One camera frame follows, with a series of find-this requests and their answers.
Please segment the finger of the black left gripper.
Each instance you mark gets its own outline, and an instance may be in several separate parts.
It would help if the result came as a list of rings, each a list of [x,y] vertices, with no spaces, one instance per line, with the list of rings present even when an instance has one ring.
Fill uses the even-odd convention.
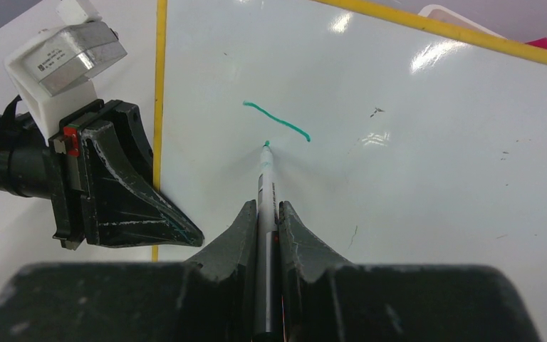
[[[109,248],[202,246],[202,231],[153,187],[151,147],[135,133],[129,124],[117,128],[97,120],[80,134],[87,242]]]

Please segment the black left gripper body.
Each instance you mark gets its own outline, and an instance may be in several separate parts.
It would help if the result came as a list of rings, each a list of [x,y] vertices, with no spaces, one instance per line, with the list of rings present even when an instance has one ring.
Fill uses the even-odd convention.
[[[77,133],[97,120],[107,120],[121,128],[129,124],[136,131],[135,137],[147,138],[140,108],[133,103],[121,100],[95,100],[60,121],[60,128],[73,126]],[[62,132],[49,140],[46,151],[46,174],[51,192],[51,204],[56,221],[55,239],[66,249],[75,250],[82,242],[87,242],[81,200],[86,193],[85,172],[82,169],[82,148],[78,146],[78,155],[57,153],[55,146],[65,138]]]

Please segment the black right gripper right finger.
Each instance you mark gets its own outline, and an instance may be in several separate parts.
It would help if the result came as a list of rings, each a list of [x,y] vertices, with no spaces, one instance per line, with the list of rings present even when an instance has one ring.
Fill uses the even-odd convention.
[[[329,270],[351,265],[302,222],[289,201],[279,204],[284,328],[288,341],[340,341]]]

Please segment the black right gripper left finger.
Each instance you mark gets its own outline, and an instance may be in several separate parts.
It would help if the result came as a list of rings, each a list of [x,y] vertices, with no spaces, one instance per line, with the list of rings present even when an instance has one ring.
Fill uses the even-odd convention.
[[[251,340],[256,228],[253,199],[221,235],[187,260],[194,267],[184,298],[184,333],[191,341]]]

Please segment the green whiteboard marker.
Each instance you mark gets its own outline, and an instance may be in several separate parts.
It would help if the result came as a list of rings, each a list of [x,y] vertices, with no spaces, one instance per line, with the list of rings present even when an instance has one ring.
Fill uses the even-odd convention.
[[[283,340],[278,205],[273,161],[269,141],[266,141],[261,150],[259,164],[254,341]]]

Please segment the yellow-framed whiteboard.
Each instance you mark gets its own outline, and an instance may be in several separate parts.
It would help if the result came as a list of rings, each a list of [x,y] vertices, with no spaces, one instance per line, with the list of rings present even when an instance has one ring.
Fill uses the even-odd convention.
[[[477,263],[547,341],[547,51],[364,1],[161,1],[160,187],[213,240],[279,200],[354,262]]]

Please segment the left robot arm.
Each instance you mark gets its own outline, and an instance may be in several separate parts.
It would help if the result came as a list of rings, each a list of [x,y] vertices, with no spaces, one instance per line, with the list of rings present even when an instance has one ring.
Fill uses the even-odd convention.
[[[94,100],[49,138],[16,107],[13,100],[0,114],[0,191],[49,200],[63,248],[203,244],[196,224],[153,186],[137,105]]]

